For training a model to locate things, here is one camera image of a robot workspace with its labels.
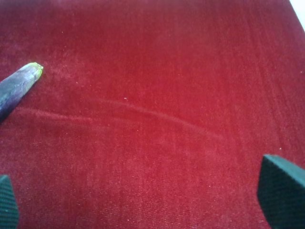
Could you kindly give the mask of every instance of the eggplant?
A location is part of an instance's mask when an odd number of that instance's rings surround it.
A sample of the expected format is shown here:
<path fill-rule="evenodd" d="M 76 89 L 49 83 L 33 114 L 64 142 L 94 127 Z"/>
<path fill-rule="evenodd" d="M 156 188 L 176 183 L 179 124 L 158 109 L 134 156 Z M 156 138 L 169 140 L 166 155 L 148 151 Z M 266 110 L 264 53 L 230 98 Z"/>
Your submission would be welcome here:
<path fill-rule="evenodd" d="M 39 80 L 42 70 L 40 64 L 29 63 L 0 82 L 0 123 Z"/>

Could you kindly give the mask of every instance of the green tip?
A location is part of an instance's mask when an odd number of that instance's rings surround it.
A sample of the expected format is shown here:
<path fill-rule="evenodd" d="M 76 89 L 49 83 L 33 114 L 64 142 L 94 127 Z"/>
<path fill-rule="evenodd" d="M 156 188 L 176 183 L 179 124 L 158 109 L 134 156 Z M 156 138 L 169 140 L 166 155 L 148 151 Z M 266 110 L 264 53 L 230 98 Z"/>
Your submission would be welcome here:
<path fill-rule="evenodd" d="M 35 82 L 39 80 L 43 70 L 43 66 L 36 62 L 29 63 L 23 68 L 27 68 L 31 71 L 31 73 L 34 75 Z"/>

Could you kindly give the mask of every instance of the white surface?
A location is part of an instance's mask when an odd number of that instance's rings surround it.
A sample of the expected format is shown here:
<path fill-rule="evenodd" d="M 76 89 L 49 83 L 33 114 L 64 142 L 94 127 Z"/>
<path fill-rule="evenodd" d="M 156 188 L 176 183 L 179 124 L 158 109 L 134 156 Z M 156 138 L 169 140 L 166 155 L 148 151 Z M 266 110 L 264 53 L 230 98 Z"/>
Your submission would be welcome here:
<path fill-rule="evenodd" d="M 290 0 L 290 2 L 305 30 L 305 0 Z"/>

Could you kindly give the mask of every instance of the red fabric surface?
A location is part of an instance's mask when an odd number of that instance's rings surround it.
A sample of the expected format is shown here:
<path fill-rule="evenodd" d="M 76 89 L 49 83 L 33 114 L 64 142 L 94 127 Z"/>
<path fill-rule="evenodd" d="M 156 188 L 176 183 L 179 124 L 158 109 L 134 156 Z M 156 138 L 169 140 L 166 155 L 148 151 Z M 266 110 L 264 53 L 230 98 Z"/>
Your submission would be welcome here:
<path fill-rule="evenodd" d="M 0 126 L 19 228 L 268 228 L 263 154 L 305 167 L 305 36 L 288 0 L 1 0 Z"/>

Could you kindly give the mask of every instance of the fabric texture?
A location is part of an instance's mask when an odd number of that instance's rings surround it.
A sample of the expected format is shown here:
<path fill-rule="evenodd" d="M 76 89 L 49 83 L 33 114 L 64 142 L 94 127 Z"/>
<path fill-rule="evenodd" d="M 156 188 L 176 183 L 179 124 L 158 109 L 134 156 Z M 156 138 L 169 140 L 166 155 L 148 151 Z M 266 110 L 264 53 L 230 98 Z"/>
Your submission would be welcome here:
<path fill-rule="evenodd" d="M 288 0 L 0 0 L 0 125 L 19 228 L 267 229 L 263 154 L 305 167 L 305 35 Z"/>

